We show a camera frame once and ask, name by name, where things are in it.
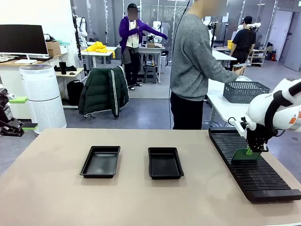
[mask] black tray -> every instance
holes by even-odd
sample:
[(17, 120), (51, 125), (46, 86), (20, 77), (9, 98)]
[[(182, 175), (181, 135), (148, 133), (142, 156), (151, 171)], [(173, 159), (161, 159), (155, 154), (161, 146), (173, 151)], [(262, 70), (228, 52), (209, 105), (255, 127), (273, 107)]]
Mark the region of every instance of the black tray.
[(92, 146), (80, 172), (84, 178), (113, 178), (120, 146)]
[(209, 136), (246, 198), (251, 202), (278, 202), (301, 199), (290, 186), (259, 156), (255, 161), (232, 162), (237, 149), (247, 148), (246, 140), (235, 128), (209, 128)]
[(149, 174), (152, 179), (180, 179), (184, 176), (175, 147), (150, 147)]

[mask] white shirt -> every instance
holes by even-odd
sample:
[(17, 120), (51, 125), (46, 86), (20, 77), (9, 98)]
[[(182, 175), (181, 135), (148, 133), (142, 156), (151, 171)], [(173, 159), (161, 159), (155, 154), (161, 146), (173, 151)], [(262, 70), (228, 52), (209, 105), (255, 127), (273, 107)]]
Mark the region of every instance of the white shirt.
[[(130, 22), (130, 26), (129, 26), (129, 30), (135, 29), (136, 28), (136, 21), (129, 21)], [(127, 46), (131, 47), (131, 48), (138, 48), (139, 47), (139, 34), (133, 34), (130, 35), (127, 38)]]

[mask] door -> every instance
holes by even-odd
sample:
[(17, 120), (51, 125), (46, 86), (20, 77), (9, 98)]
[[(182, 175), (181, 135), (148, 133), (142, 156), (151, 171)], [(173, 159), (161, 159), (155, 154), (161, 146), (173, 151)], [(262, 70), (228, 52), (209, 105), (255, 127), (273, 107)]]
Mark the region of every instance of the door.
[(288, 50), (287, 57), (284, 62), (284, 66), (294, 71), (299, 71), (301, 66), (301, 16), (298, 16), (298, 21), (294, 35), (291, 40), (291, 45)]
[(273, 44), (276, 51), (276, 60), (279, 61), (282, 49), (291, 24), (293, 12), (277, 10), (274, 23), (271, 29), (269, 42)]
[(292, 17), (292, 22), (291, 22), (291, 26), (288, 30), (287, 33), (287, 37), (286, 37), (286, 41), (282, 50), (282, 54), (280, 56), (280, 60), (281, 62), (285, 62), (286, 56), (288, 54), (288, 50), (291, 46), (291, 42), (295, 33), (295, 30), (298, 29), (297, 27), (297, 23), (298, 23), (298, 18), (300, 17), (300, 13), (293, 13), (293, 17)]

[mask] black cap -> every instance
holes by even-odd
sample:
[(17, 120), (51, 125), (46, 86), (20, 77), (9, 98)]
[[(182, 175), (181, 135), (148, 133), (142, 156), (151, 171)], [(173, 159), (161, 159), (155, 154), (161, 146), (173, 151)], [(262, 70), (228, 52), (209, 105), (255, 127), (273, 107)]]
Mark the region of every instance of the black cap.
[(127, 10), (128, 10), (129, 8), (138, 8), (138, 7), (136, 6), (136, 4), (131, 3), (131, 4), (128, 5)]
[(245, 24), (252, 24), (253, 18), (251, 16), (246, 16), (244, 18), (244, 21), (242, 22), (242, 24), (245, 22)]

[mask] purple jacket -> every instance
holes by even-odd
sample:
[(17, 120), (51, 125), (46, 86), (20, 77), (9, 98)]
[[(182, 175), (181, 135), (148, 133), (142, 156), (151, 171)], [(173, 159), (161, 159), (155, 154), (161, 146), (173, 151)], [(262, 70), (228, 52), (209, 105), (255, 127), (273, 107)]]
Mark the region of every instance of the purple jacket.
[(139, 27), (139, 29), (134, 28), (132, 30), (129, 30), (130, 23), (129, 23), (128, 17), (125, 16), (124, 18), (122, 18), (120, 25), (119, 25), (119, 35), (122, 38), (122, 40), (120, 41), (121, 53), (123, 53), (124, 50), (126, 49), (128, 37), (133, 34), (138, 33), (139, 34), (139, 43), (142, 43), (142, 31), (147, 31), (149, 33), (160, 36), (167, 40), (166, 35), (164, 35), (163, 33), (157, 32), (156, 30), (152, 29), (151, 27), (149, 27), (147, 24), (143, 23), (139, 19), (137, 20), (137, 26)]

